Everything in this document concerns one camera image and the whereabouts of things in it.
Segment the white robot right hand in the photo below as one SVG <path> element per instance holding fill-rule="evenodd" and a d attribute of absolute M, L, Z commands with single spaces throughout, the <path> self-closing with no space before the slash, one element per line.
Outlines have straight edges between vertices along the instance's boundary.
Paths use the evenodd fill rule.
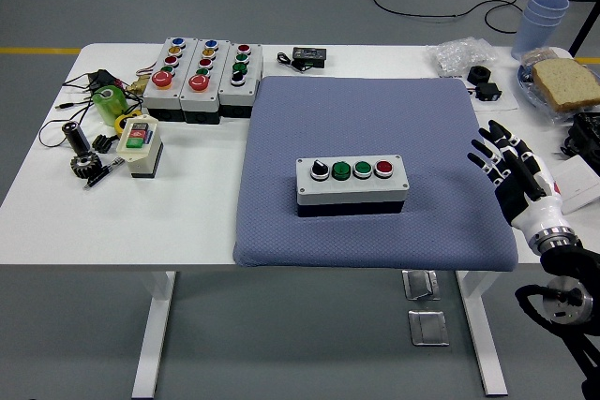
<path fill-rule="evenodd" d="M 523 233 L 529 247 L 540 254 L 545 240 L 573 235 L 560 190 L 542 159 L 494 120 L 479 134 L 485 140 L 472 141 L 476 152 L 468 158 L 493 183 L 503 217 Z"/>

